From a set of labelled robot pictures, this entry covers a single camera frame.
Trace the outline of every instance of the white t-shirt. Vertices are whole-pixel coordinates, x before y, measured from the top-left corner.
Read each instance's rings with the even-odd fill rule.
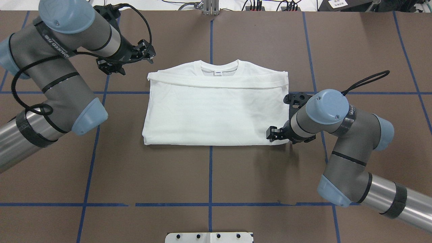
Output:
[[[194,61],[149,73],[144,144],[276,145],[269,126],[288,120],[288,73],[236,60]]]

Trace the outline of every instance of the white label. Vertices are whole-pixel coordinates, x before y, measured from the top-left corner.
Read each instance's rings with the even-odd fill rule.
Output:
[[[330,6],[334,9],[348,5],[345,0],[330,0],[328,3],[330,3]]]

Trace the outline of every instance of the gray robotic arm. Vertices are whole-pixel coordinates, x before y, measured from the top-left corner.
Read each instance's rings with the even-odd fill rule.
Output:
[[[124,6],[130,5],[93,8],[85,0],[41,0],[39,17],[33,24],[0,43],[0,65],[15,75],[12,92],[25,108],[0,127],[0,173],[65,133],[83,135],[108,118],[99,99],[68,60],[83,54],[77,48],[84,47],[91,51],[85,54],[98,57],[98,67],[106,74],[124,75],[122,65],[126,63],[152,63],[155,52],[150,30],[150,43],[141,40],[137,46],[120,33],[116,18]],[[31,77],[47,100],[34,106],[24,104],[15,92],[18,77]]]
[[[365,172],[371,152],[385,149],[393,139],[389,121],[350,105],[336,90],[289,94],[285,103],[299,107],[290,107],[295,113],[283,128],[267,130],[270,141],[309,142],[321,131],[338,137],[318,186],[321,197],[342,207],[366,205],[432,233],[431,197]]]

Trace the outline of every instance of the light blue joint cap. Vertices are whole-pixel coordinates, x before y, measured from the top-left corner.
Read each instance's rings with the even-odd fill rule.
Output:
[[[63,34],[76,34],[90,27],[95,10],[86,0],[41,0],[39,15],[52,30]]]
[[[391,122],[373,114],[378,118],[379,125],[381,127],[381,138],[379,139],[378,146],[374,148],[375,151],[381,151],[387,148],[387,146],[391,143],[394,136],[394,127]]]
[[[344,208],[347,208],[351,203],[351,200],[349,200],[324,175],[321,175],[320,184],[318,185],[318,194],[327,201]]]
[[[72,126],[77,135],[84,135],[108,119],[108,113],[98,98],[92,100]]]
[[[19,67],[13,60],[12,54],[9,49],[10,35],[4,41],[0,42],[0,66],[8,70],[12,75],[16,75],[19,71]],[[22,73],[19,78],[29,79],[30,77]]]
[[[348,114],[349,103],[337,90],[322,90],[306,103],[306,113],[314,122],[331,125],[342,121]]]

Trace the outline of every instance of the brown table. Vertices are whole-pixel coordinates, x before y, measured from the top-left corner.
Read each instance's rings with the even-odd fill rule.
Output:
[[[318,195],[331,135],[293,147],[145,146],[141,136],[147,74],[186,62],[250,61],[288,71],[290,91],[311,93],[344,90],[390,70],[347,96],[395,128],[393,143],[372,154],[367,170],[431,196],[431,14],[143,14],[157,52],[153,65],[129,64],[126,76],[107,77],[94,58],[72,58],[109,119],[0,175],[0,242],[162,243],[168,232],[209,230],[254,232],[257,243],[432,241],[401,221],[363,206],[334,207]],[[36,15],[1,11],[0,39]],[[123,11],[120,28],[132,43],[148,38],[131,10]],[[22,110],[4,74],[0,69],[0,124]],[[27,103],[44,100],[31,80],[20,80],[18,90]]]

